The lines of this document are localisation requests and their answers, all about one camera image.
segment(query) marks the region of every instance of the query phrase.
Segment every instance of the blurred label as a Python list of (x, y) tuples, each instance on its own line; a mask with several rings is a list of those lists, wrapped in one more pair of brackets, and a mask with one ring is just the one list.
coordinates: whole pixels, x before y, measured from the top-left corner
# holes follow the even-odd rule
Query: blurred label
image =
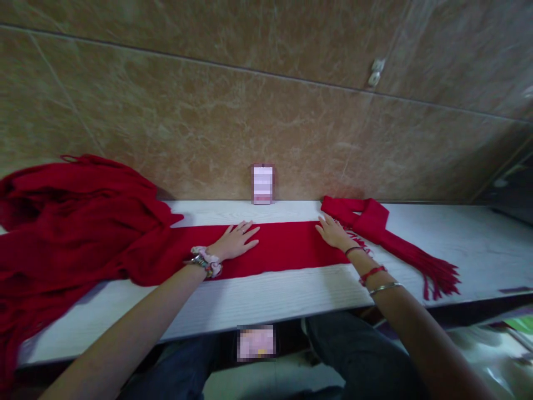
[(252, 190), (253, 204), (274, 202), (274, 165), (254, 164), (252, 166)]
[(276, 336), (273, 325), (241, 329), (237, 341), (237, 361), (247, 362), (276, 355)]

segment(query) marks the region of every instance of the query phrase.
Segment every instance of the leg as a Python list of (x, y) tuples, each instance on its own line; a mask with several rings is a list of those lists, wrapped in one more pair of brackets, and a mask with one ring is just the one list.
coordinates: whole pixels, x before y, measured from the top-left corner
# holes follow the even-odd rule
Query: leg
[(218, 336), (207, 335), (171, 344), (157, 364), (128, 384), (119, 400), (202, 399), (205, 381), (218, 354)]
[(348, 312), (305, 320), (320, 359), (346, 381), (343, 398), (427, 398), (409, 356)]

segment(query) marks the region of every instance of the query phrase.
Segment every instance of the white shelf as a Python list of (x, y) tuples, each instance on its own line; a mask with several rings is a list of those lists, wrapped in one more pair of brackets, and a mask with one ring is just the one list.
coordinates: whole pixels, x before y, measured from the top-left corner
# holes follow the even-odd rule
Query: white shelf
[[(320, 203), (286, 201), (254, 206), (239, 201), (167, 202), (185, 215), (176, 226), (315, 221)], [(459, 266), (461, 295), (423, 300), (420, 273), (368, 243), (374, 258), (424, 305), (505, 297), (503, 289), (533, 287), (533, 229), (484, 207), (386, 204), (387, 228), (429, 254)], [(372, 304), (350, 265), (270, 272), (204, 282), (162, 340), (218, 332)], [(81, 354), (118, 318), (154, 288), (130, 281), (99, 284), (62, 318), (21, 347), (19, 364), (67, 359)]]

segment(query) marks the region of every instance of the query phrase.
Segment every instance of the folded red scarf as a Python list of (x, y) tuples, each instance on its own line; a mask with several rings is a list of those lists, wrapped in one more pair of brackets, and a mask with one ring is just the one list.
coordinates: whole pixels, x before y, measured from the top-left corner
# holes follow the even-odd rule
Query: folded red scarf
[(428, 277), (433, 281), (433, 300), (442, 297), (441, 292), (448, 296), (459, 294), (456, 287), (460, 283), (457, 267), (430, 256), (417, 246), (387, 231), (389, 210), (376, 200), (336, 199), (325, 196), (321, 210), (337, 219), (346, 229), (382, 246), (400, 260), (418, 269), (424, 276), (426, 300), (429, 299)]
[[(0, 236), (0, 388), (12, 379), (19, 345), (98, 282), (160, 284), (183, 266), (191, 247), (208, 246), (225, 231), (171, 229), (183, 216), (171, 214), (156, 191), (131, 168), (97, 156), (27, 168), (0, 181), (0, 224), (8, 231)], [(225, 261), (217, 279), (347, 263), (315, 225), (262, 224), (254, 236), (260, 245)]]

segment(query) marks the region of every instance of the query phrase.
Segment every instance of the bracelet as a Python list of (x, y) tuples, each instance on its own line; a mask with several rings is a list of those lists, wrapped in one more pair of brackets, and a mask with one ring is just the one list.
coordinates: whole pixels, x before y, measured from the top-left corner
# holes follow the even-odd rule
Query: bracelet
[(195, 246), (190, 252), (196, 254), (188, 263), (197, 264), (205, 269), (208, 278), (215, 278), (222, 273), (222, 264), (219, 262), (220, 258), (212, 256), (206, 251), (205, 246)]
[(380, 271), (388, 272), (384, 266), (372, 268), (370, 272), (367, 272), (366, 274), (364, 274), (363, 276), (359, 278), (359, 283), (363, 286), (366, 286), (366, 280), (368, 279), (368, 277)]
[(380, 286), (379, 288), (374, 289), (373, 291), (369, 291), (368, 294), (372, 296), (373, 294), (376, 294), (379, 291), (382, 291), (382, 290), (385, 290), (385, 289), (390, 289), (390, 288), (396, 287), (396, 286), (403, 286), (403, 285), (401, 283), (399, 283), (399, 282), (388, 283), (386, 285), (383, 285), (383, 286)]
[(344, 252), (344, 255), (345, 255), (345, 256), (348, 256), (348, 254), (349, 254), (350, 252), (352, 252), (352, 250), (357, 250), (357, 249), (360, 249), (360, 248), (362, 248), (362, 246), (354, 246), (354, 247), (350, 247), (348, 250), (346, 250), (346, 251)]

